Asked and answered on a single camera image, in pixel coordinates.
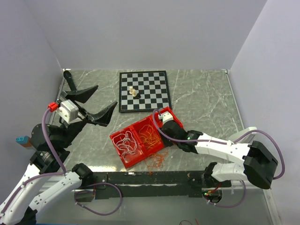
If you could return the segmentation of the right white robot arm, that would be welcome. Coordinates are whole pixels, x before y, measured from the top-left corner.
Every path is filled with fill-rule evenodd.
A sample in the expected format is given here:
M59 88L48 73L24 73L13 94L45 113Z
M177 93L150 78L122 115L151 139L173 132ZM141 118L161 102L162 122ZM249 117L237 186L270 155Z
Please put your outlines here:
M204 176L208 186L214 187L227 180L247 180L258 188L270 189L278 161L263 143L232 142L195 130L185 131L174 120L165 122L159 131L184 152L228 160L227 164L212 163L208 166L208 173Z

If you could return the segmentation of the red three-compartment bin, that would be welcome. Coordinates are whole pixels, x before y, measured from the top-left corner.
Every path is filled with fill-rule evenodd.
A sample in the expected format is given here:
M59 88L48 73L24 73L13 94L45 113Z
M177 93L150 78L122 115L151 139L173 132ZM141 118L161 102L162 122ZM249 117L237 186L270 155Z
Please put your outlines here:
M154 121L159 128L162 127L163 123L156 112L154 119L149 115L110 135L125 168L131 168L148 157L154 157L165 148Z

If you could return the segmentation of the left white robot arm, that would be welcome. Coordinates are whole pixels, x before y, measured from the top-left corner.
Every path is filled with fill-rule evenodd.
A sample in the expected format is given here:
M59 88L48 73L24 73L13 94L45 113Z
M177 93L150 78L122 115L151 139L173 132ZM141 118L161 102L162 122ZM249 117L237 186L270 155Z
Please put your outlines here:
M61 92L63 99L48 105L31 137L16 139L35 152L24 175L0 206L2 225L34 225L38 215L58 198L92 185L93 171L88 166L80 163L67 171L63 163L70 154L66 148L86 124L106 127L111 121L116 101L96 114L79 105L86 103L97 89L95 85L84 90L71 87L70 91Z

